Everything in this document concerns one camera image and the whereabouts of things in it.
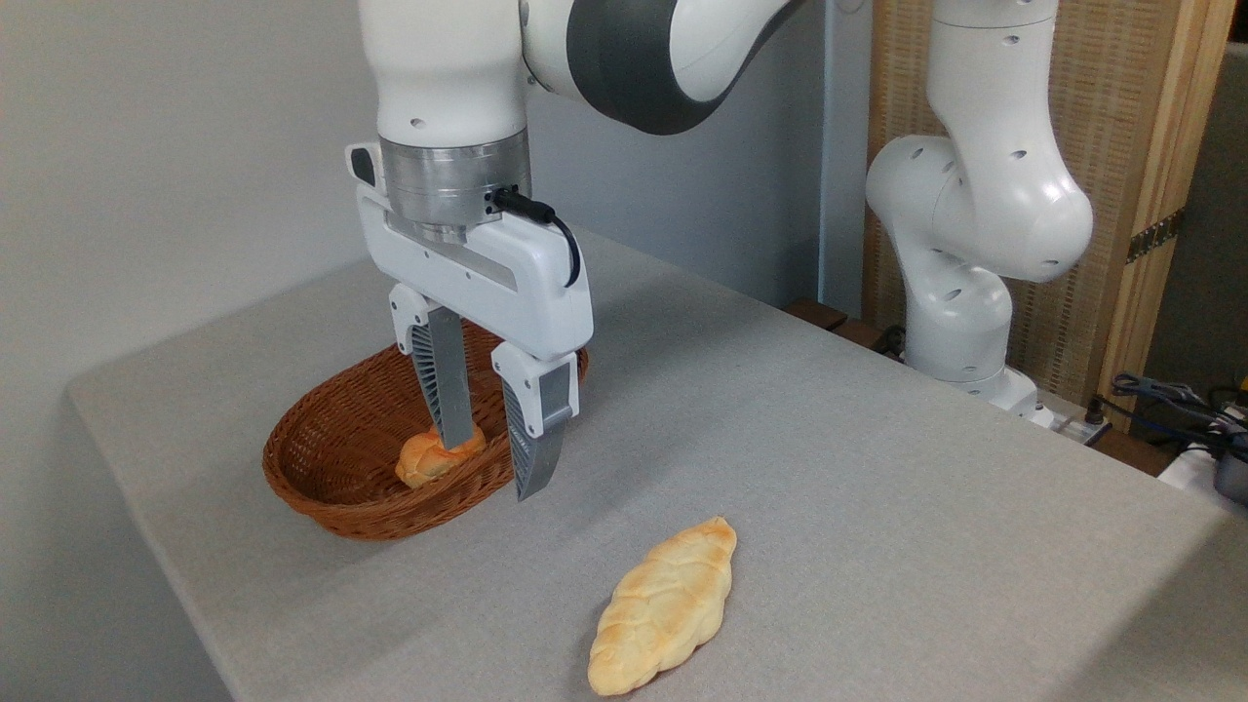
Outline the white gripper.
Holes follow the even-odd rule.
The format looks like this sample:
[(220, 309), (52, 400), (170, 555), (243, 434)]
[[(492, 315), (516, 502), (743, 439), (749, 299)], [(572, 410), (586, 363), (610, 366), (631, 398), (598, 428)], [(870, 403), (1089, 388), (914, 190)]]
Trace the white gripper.
[(490, 358), (515, 491), (519, 501), (539, 493), (579, 413), (579, 360), (569, 352), (594, 324), (587, 269), (573, 267), (567, 236), (493, 201), (500, 189), (530, 194), (527, 144), (359, 142), (346, 160), (369, 256), (398, 281), (389, 294), (397, 345), (411, 356), (441, 443), (459, 448), (474, 436), (463, 316), (508, 341)]

